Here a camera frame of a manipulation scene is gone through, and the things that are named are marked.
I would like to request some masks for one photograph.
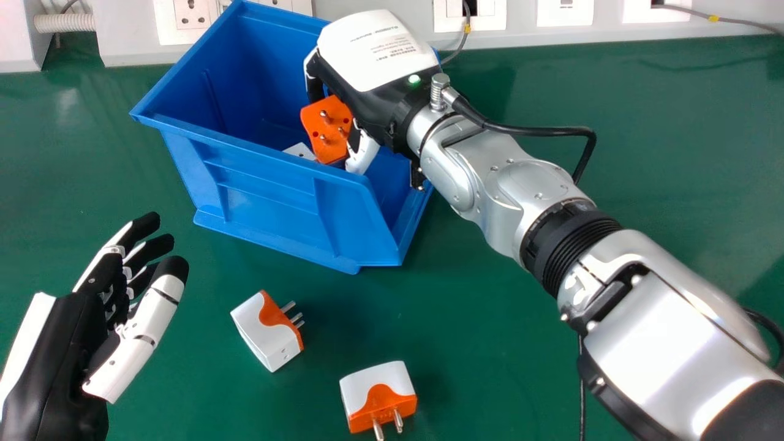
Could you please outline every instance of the blue plastic bin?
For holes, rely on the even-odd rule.
[[[233,2],[133,108],[161,131],[194,223],[342,272],[403,261],[432,188],[379,153],[364,176],[287,153],[309,144],[303,60],[326,22]]]

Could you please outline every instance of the electrical outlet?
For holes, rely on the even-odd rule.
[[[506,0],[476,0],[472,11],[471,31],[503,31],[506,29]],[[463,0],[433,0],[435,32],[460,32],[466,23]]]
[[[195,43],[218,18],[218,0],[153,0],[162,46]]]
[[[691,8],[691,0],[666,0],[667,5]],[[689,21],[691,15],[669,9],[653,9],[651,0],[623,0],[623,19],[625,24],[670,23]]]
[[[310,0],[249,0],[260,5],[273,6],[293,13],[313,16],[313,3]]]
[[[536,26],[590,26],[593,0],[539,0]]]

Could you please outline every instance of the robotic hand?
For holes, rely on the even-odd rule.
[[[327,25],[305,74],[311,100],[326,86],[363,137],[412,160],[412,186],[429,180],[494,250],[536,277],[583,337],[581,378],[636,437],[781,438],[784,380],[746,313],[599,211],[575,185],[581,168],[570,177],[510,136],[564,135],[488,121],[385,10]]]
[[[150,358],[185,288],[185,259],[149,263],[171,235],[136,245],[160,224],[157,213],[129,222],[67,296],[35,294],[0,377],[0,440],[106,438],[106,402]]]

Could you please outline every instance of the metal bolt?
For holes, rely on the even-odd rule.
[[[449,75],[439,72],[433,75],[430,81],[430,108],[434,111],[443,111],[446,109],[444,97],[441,91],[449,86]]]

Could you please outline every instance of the white corrugated pipe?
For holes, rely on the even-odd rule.
[[[95,31],[96,21],[92,14],[48,14],[33,17],[35,30],[41,34],[55,32]]]

